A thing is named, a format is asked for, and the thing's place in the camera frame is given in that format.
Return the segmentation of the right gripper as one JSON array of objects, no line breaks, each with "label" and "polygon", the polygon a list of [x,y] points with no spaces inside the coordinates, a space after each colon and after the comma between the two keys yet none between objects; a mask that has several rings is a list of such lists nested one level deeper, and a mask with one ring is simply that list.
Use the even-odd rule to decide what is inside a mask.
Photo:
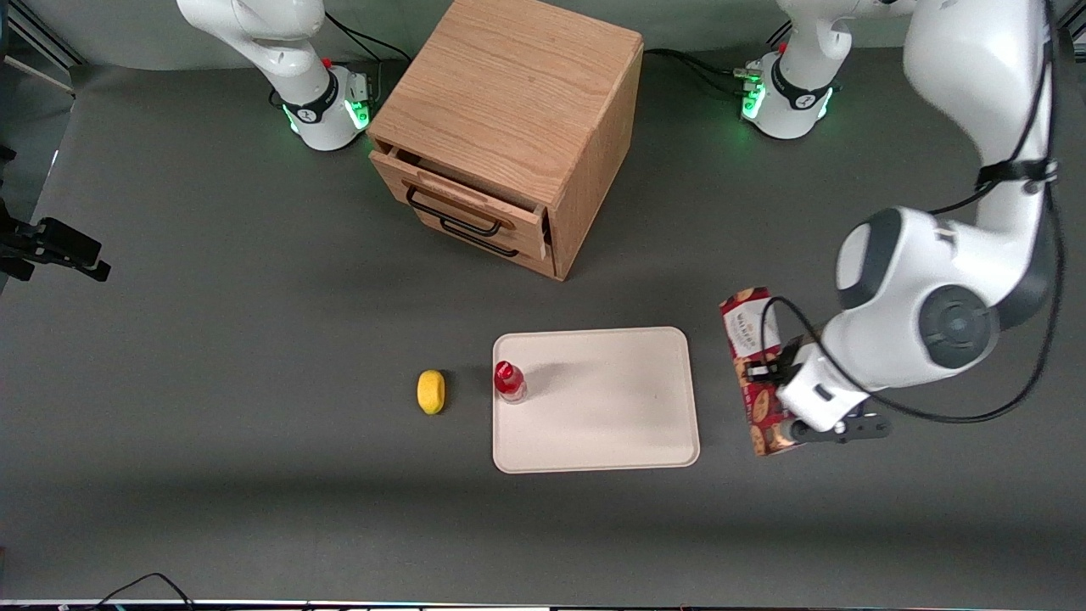
[{"label": "right gripper", "polygon": [[43,217],[34,232],[31,226],[15,219],[1,198],[1,272],[16,281],[27,282],[35,271],[34,256],[38,249],[49,255],[55,266],[74,268],[93,281],[103,283],[112,267],[98,258],[101,244],[70,225]]}]

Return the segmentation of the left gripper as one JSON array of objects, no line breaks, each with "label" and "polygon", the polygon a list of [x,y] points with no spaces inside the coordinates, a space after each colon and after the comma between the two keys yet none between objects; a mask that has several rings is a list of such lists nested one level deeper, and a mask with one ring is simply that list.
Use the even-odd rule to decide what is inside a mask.
[{"label": "left gripper", "polygon": [[849,382],[810,338],[765,349],[743,365],[743,380],[780,384],[776,399],[815,432],[831,432],[846,415],[868,400],[871,392]]}]

